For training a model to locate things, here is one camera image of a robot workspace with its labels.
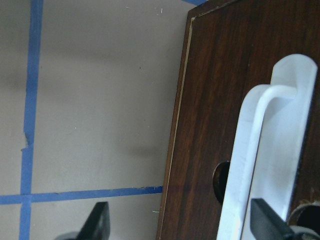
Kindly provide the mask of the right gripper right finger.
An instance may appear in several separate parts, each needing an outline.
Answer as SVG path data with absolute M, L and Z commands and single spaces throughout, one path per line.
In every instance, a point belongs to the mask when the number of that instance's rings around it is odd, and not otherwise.
M 251 199 L 250 231 L 256 240 L 318 240 L 320 207 L 306 205 L 294 213 L 295 225 L 285 222 L 262 198 Z

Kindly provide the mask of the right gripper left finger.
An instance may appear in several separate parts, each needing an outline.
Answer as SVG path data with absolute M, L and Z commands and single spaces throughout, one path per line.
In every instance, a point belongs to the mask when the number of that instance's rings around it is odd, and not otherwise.
M 61 234 L 55 240 L 108 240 L 111 234 L 109 203 L 97 202 L 79 232 Z

